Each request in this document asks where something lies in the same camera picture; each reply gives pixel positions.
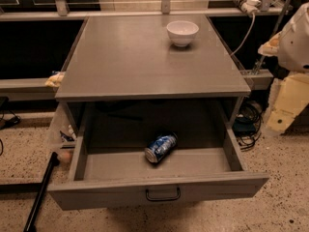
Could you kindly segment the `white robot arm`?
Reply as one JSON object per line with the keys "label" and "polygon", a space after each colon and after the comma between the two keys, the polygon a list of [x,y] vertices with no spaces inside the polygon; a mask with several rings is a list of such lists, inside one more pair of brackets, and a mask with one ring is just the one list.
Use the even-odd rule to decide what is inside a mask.
{"label": "white robot arm", "polygon": [[264,117],[265,134],[282,134],[309,104],[309,3],[302,4],[258,53],[275,56],[278,65],[289,71],[283,80],[273,80]]}

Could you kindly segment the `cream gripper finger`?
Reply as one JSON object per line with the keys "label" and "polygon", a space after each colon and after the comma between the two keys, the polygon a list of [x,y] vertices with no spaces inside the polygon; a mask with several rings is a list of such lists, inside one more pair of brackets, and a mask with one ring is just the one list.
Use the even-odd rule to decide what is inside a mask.
{"label": "cream gripper finger", "polygon": [[275,78],[270,87],[266,128],[284,133],[309,104],[309,75],[292,72],[283,80]]}

